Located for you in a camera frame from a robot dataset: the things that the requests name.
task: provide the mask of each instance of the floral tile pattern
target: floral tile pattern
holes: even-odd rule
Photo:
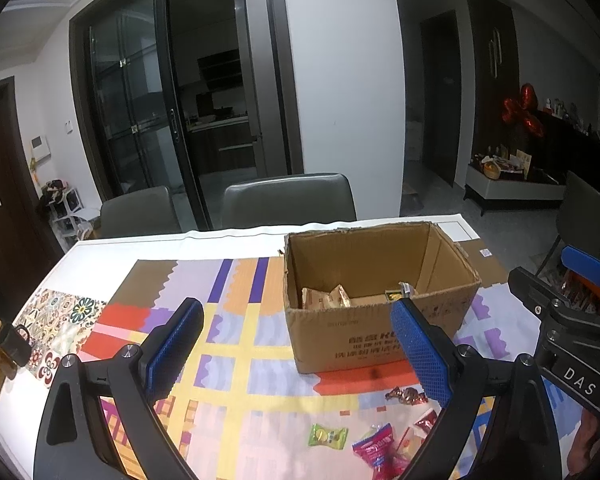
[[[38,290],[14,322],[23,324],[31,336],[27,370],[47,388],[51,386],[60,359],[78,353],[105,305],[83,296]]]

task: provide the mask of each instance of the green candy wrapper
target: green candy wrapper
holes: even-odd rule
[[[348,433],[348,428],[331,430],[320,424],[314,424],[309,433],[309,446],[328,446],[331,449],[342,450]]]

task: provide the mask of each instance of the chair backrest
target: chair backrest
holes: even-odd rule
[[[182,232],[169,190],[141,189],[102,204],[100,238],[167,235]]]
[[[600,257],[600,193],[571,171],[556,225],[564,243]]]
[[[303,225],[356,220],[349,181],[338,173],[262,178],[229,186],[222,200],[222,227]]]

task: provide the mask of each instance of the red balloon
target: red balloon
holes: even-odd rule
[[[507,97],[504,99],[502,104],[504,106],[504,110],[502,111],[502,120],[509,126],[515,124],[518,121],[520,112],[522,111],[518,101]]]
[[[538,110],[538,97],[530,83],[524,83],[520,89],[520,104],[523,110]]]
[[[529,133],[536,137],[544,137],[544,126],[542,126],[537,117],[531,115],[529,112],[524,113],[522,124]]]

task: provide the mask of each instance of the blue object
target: blue object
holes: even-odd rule
[[[396,301],[391,309],[391,324],[411,367],[429,399],[446,407],[451,400],[448,368],[407,307]]]
[[[166,384],[170,384],[167,392],[171,389],[178,378],[184,361],[191,352],[200,330],[195,330],[200,323],[199,312],[202,304],[193,300],[187,311],[165,339],[162,347],[156,352],[155,357],[146,368],[146,386],[144,388],[148,399],[162,398],[160,392]]]
[[[566,246],[562,250],[562,264],[594,285],[600,286],[600,260],[575,247]]]

